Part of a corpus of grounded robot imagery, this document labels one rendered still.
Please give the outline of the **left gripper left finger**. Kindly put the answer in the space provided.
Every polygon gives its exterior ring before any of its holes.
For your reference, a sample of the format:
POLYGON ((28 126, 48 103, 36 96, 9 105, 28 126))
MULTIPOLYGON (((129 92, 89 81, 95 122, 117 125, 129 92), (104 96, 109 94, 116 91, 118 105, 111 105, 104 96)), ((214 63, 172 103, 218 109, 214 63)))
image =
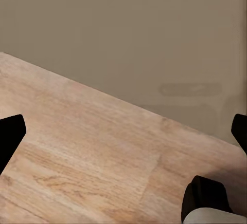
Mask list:
POLYGON ((25 134, 26 126, 21 114, 0 120, 0 175, 25 134))

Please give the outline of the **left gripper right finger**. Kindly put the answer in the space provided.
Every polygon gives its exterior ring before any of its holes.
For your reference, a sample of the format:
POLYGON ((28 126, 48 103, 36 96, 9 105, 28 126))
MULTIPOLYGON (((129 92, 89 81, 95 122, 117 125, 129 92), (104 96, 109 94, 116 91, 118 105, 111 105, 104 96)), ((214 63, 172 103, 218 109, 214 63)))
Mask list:
POLYGON ((232 134, 247 153, 247 116, 236 114, 232 124, 232 134))

